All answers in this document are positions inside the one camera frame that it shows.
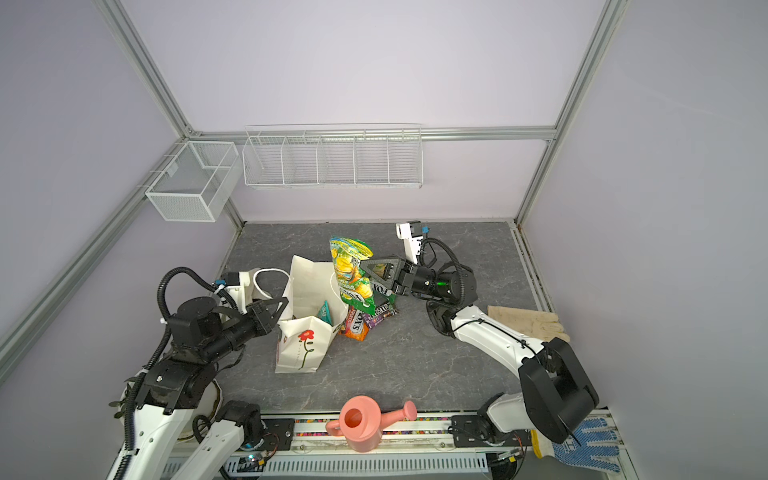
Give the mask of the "brown M&M's packet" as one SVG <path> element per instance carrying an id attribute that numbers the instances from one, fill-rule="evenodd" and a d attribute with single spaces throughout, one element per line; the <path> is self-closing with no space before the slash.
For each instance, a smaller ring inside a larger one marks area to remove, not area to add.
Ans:
<path id="1" fill-rule="evenodd" d="M 399 314 L 398 309 L 391 303 L 385 303 L 376 308 L 373 314 L 363 314 L 364 323 L 369 329 L 373 329 L 381 324 L 385 319 Z"/>

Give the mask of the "green Fox's spring tea bag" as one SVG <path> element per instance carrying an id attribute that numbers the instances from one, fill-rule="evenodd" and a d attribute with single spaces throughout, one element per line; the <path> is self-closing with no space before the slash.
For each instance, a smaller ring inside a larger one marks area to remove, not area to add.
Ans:
<path id="1" fill-rule="evenodd" d="M 386 311 L 394 312 L 394 294 L 373 283 L 361 267 L 363 260 L 373 257 L 370 247 L 360 240 L 344 237 L 331 238 L 329 245 L 341 299 L 373 317 Z"/>

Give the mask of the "white paper gift bag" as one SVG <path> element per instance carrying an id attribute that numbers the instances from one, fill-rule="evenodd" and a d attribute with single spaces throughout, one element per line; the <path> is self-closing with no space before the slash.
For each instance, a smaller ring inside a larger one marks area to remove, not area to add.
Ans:
<path id="1" fill-rule="evenodd" d="M 289 271 L 278 268 L 255 269 L 254 296 L 271 297 L 259 284 L 259 277 L 280 273 L 287 278 L 283 296 L 288 306 L 278 321 L 280 334 L 276 349 L 277 374 L 316 372 L 330 345 L 345 322 L 348 305 L 342 301 L 333 264 L 313 262 L 295 255 Z M 334 326 L 317 318 L 317 312 L 328 301 Z"/>

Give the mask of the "teal snack pack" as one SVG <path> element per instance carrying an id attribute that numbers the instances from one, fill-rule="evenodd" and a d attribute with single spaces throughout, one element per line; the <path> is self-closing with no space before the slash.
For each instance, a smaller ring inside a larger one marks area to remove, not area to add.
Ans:
<path id="1" fill-rule="evenodd" d="M 324 323 L 330 325 L 331 327 L 334 326 L 333 316 L 330 311 L 330 305 L 328 301 L 324 301 L 323 305 L 320 307 L 320 309 L 317 312 L 317 318 L 323 321 Z"/>

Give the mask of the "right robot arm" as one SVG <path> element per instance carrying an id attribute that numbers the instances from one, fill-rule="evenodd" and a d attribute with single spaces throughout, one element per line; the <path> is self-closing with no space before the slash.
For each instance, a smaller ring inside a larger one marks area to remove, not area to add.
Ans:
<path id="1" fill-rule="evenodd" d="M 393 293 L 423 300 L 440 334 L 476 347 L 519 380 L 519 393 L 498 394 L 479 409 L 481 437 L 498 442 L 513 431 L 534 430 L 557 444 L 575 439 L 599 396 L 571 345 L 534 338 L 491 318 L 475 303 L 473 270 L 444 242 L 425 242 L 447 254 L 440 268 L 401 257 L 363 260 L 360 267 Z"/>

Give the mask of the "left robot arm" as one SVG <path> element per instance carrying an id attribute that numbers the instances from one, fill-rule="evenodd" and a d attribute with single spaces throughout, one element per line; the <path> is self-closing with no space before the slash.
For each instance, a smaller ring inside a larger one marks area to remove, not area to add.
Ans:
<path id="1" fill-rule="evenodd" d="M 109 478 L 160 478 L 186 426 L 198 446 L 175 473 L 177 479 L 211 479 L 223 473 L 238 449 L 264 446 L 269 432 L 258 405 L 230 401 L 212 418 L 198 410 L 223 369 L 221 360 L 270 333 L 289 305 L 286 297 L 258 298 L 240 308 L 232 289 L 222 280 L 207 282 L 185 266 L 162 277 L 156 300 L 164 333 L 128 382 L 120 410 L 123 446 Z"/>

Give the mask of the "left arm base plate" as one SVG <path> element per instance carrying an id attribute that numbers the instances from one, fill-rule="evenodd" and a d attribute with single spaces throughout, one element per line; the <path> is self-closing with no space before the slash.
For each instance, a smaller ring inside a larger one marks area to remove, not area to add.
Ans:
<path id="1" fill-rule="evenodd" d="M 262 441 L 258 451 L 289 451 L 294 439 L 296 419 L 289 417 L 263 418 Z"/>

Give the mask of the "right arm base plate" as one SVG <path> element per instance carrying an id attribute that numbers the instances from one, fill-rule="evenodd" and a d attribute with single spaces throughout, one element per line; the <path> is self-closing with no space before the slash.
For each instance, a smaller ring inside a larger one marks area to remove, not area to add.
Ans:
<path id="1" fill-rule="evenodd" d="M 458 448 L 530 447 L 532 445 L 528 430 L 501 433 L 489 420 L 478 414 L 452 416 L 448 432 Z"/>

